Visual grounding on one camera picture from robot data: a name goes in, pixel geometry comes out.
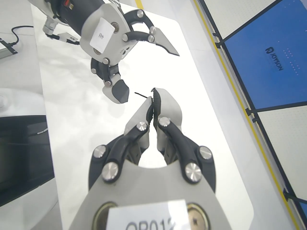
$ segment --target white label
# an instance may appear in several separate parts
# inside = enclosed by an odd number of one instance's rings
[[[90,41],[91,47],[95,48],[100,53],[103,53],[114,33],[114,30],[115,28],[107,20],[101,17]]]
[[[106,230],[191,230],[185,200],[109,210]]]

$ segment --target silver bolt head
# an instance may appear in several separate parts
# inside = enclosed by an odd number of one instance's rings
[[[153,35],[149,35],[149,36],[148,36],[148,42],[149,42],[149,43],[154,42],[154,37],[153,37]]]
[[[159,119],[159,124],[163,127],[167,127],[170,124],[170,120],[167,117],[162,117]]]
[[[193,162],[188,163],[185,168],[185,174],[192,182],[198,183],[201,180],[202,173],[199,166]]]
[[[137,17],[142,18],[144,16],[144,12],[142,10],[137,11]]]
[[[111,25],[114,27],[114,33],[118,33],[119,31],[119,25],[116,22],[111,23]]]
[[[139,122],[136,125],[137,129],[139,129],[141,132],[147,130],[147,124],[143,121]]]
[[[124,42],[127,42],[127,41],[128,41],[128,36],[127,36],[127,34],[123,34],[122,40],[123,40]]]
[[[151,26],[151,27],[149,28],[149,32],[150,32],[151,34],[154,35],[154,34],[157,32],[156,27]]]
[[[98,51],[97,49],[95,49],[95,48],[94,48],[94,53],[97,54],[97,55],[100,55],[100,54],[101,54],[101,52],[99,52],[99,51]]]
[[[110,87],[112,84],[111,84],[110,81],[105,81],[105,82],[104,82],[104,85],[105,85],[106,87]]]
[[[115,162],[109,162],[104,165],[101,176],[104,181],[113,180],[118,174],[118,165]]]
[[[102,63],[105,65],[109,64],[109,60],[107,58],[103,58]]]
[[[103,157],[105,152],[106,152],[106,146],[100,145],[100,146],[98,146],[94,149],[93,156],[95,158],[101,158],[101,157]]]
[[[208,147],[205,146],[199,147],[199,152],[205,160],[210,160],[212,158],[212,152]]]

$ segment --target white table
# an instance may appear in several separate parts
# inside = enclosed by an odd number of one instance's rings
[[[135,8],[122,5],[122,9],[127,12]],[[179,103],[183,133],[212,150],[216,196],[233,229],[248,229],[253,218],[250,199],[178,23],[147,12],[180,57],[139,42],[119,64],[130,96],[127,103],[118,105],[103,95],[103,82],[91,73],[90,57],[80,46],[47,38],[42,32],[45,16],[34,7],[32,11],[63,229],[69,228],[88,192],[93,149],[123,133],[127,121],[145,100],[134,92],[150,95],[154,87],[166,89]],[[146,30],[141,24],[134,28]],[[70,28],[58,25],[55,34],[61,32],[78,36]],[[154,129],[150,144],[140,165],[164,166],[163,157],[156,149]]]

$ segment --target robotic hand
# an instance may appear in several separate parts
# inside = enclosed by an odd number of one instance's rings
[[[39,8],[47,20],[43,31],[53,35],[58,23],[70,26],[81,36],[81,48],[92,57],[91,71],[103,82],[103,93],[113,102],[128,101],[129,88],[121,79],[118,63],[138,41],[147,41],[163,47],[168,53],[179,55],[162,31],[155,27],[143,10],[123,13],[118,0],[28,0]],[[145,23],[149,33],[133,30],[135,23]],[[75,38],[65,42],[75,44]]]
[[[167,166],[145,169],[138,163],[149,147],[152,118],[157,147]],[[112,207],[178,199],[187,203],[191,229],[230,230],[215,197],[212,153],[183,135],[181,121],[181,109],[175,99],[166,90],[154,88],[153,99],[145,100],[127,123],[124,134],[94,150],[89,193],[70,230],[105,230]]]

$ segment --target red indicator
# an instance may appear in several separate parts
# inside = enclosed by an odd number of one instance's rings
[[[64,6],[68,6],[69,5],[69,0],[65,0],[65,2],[64,2]]]

